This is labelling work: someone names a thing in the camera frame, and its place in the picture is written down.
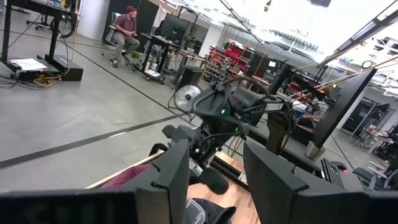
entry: keyboard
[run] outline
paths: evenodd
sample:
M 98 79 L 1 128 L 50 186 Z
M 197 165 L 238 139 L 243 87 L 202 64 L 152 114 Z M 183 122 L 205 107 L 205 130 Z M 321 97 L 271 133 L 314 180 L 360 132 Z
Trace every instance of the keyboard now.
M 327 159 L 322 159 L 321 165 L 324 179 L 327 182 L 344 189 L 343 181 L 341 181 L 339 169 L 337 168 L 337 166 Z

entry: concrete floor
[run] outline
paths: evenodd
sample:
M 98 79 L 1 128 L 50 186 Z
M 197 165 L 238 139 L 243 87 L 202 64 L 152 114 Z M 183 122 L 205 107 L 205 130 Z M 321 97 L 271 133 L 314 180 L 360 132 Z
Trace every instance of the concrete floor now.
M 12 12 L 10 43 L 26 29 L 25 20 L 36 17 Z M 9 57 L 44 55 L 49 37 L 48 30 L 32 27 L 9 49 Z M 66 55 L 66 47 L 59 44 L 56 54 Z M 190 125 L 186 116 L 167 108 L 170 87 L 147 82 L 127 66 L 111 67 L 111 54 L 98 42 L 77 36 L 73 61 L 84 68 L 81 82 L 60 82 L 40 91 L 0 90 L 0 191 L 86 187 L 147 157 L 154 143 L 166 143 L 164 126 Z M 0 65 L 1 75 L 9 73 Z M 192 124 L 198 126 L 200 120 Z M 330 160 L 363 155 L 339 149 L 332 139 L 325 147 Z M 372 158 L 354 157 L 361 161 L 352 162 L 358 166 Z M 242 160 L 238 154 L 234 158 Z

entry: white fan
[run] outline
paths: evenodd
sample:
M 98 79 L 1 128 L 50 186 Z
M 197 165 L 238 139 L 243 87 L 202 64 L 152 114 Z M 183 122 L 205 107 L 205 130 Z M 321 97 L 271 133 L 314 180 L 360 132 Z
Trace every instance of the white fan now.
M 183 112 L 191 112 L 194 99 L 201 93 L 196 85 L 185 85 L 174 94 L 174 105 Z

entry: red cap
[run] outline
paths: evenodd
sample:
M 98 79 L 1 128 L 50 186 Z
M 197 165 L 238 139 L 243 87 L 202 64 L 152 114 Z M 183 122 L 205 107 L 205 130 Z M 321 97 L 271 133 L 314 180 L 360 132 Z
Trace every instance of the red cap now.
M 126 13 L 135 12 L 135 11 L 137 11 L 137 9 L 134 6 L 128 6 L 126 8 Z

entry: khaki pants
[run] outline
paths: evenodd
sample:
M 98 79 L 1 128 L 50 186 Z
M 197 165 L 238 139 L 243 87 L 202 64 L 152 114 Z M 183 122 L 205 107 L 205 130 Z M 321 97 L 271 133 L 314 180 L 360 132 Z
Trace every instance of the khaki pants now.
M 113 39 L 118 43 L 114 53 L 115 58 L 119 58 L 123 47 L 126 46 L 126 54 L 131 54 L 139 47 L 139 41 L 133 37 L 127 37 L 120 32 L 113 34 Z

